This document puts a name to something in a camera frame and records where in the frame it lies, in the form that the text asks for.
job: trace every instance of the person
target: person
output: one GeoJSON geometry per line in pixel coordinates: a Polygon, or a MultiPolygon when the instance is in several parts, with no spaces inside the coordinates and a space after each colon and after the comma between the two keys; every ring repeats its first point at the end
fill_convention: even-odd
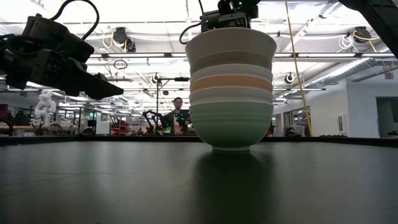
{"type": "Polygon", "coordinates": [[[187,135],[189,134],[188,124],[191,123],[189,111],[181,110],[182,107],[182,99],[177,97],[173,100],[174,110],[164,116],[165,121],[168,122],[171,127],[170,134],[174,135],[187,135]],[[182,115],[185,118],[185,122],[181,125],[178,123],[178,116],[182,115]]]}

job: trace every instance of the black table surface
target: black table surface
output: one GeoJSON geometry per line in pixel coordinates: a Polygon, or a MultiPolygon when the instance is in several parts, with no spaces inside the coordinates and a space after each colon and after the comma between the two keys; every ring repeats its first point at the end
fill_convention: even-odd
{"type": "Polygon", "coordinates": [[[315,142],[0,147],[0,223],[398,223],[398,150],[315,142]]]}

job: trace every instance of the stack of bowls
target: stack of bowls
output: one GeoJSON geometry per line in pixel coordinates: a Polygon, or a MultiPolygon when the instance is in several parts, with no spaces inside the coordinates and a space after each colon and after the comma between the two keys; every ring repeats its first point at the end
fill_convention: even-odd
{"type": "Polygon", "coordinates": [[[196,133],[214,150],[249,150],[272,118],[275,41],[256,30],[223,28],[196,36],[185,51],[196,133]]]}

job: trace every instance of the white humanoid robot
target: white humanoid robot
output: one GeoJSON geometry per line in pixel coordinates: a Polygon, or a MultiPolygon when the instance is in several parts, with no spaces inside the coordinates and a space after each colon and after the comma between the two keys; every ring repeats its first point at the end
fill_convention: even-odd
{"type": "Polygon", "coordinates": [[[42,94],[39,95],[39,103],[35,107],[35,119],[33,125],[38,126],[50,126],[50,113],[54,113],[57,109],[57,105],[51,100],[53,95],[52,91],[42,90],[42,94]]]}

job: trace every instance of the mint green bowl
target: mint green bowl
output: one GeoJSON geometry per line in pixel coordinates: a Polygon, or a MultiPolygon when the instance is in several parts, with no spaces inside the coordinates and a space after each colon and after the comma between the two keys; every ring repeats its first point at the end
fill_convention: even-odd
{"type": "Polygon", "coordinates": [[[199,138],[218,151],[248,151],[269,129],[268,103],[212,102],[193,105],[190,115],[199,138]]]}

